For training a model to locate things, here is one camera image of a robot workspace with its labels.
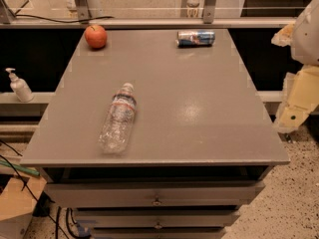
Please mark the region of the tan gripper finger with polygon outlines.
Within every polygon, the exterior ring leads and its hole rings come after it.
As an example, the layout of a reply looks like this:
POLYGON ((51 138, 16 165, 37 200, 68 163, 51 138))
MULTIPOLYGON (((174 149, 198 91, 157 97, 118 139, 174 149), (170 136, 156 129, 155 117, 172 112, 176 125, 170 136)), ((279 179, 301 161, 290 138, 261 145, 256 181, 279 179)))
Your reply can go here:
POLYGON ((319 106, 319 67, 304 65, 283 81, 282 102, 273 123, 279 133, 297 130, 319 106))
POLYGON ((290 46, 292 42, 293 29, 294 23, 287 24, 272 37, 271 43, 279 47, 290 46))

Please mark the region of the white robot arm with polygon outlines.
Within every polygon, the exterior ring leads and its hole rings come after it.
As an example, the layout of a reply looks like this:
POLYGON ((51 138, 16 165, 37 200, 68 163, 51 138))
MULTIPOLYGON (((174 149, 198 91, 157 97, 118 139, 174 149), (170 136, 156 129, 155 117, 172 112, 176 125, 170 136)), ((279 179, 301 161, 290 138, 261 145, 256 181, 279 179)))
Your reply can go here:
POLYGON ((319 0, 312 0, 294 23, 278 31, 271 43, 289 46, 293 60, 302 64, 283 81, 282 102, 274 127, 280 133, 297 130, 319 106, 319 0))

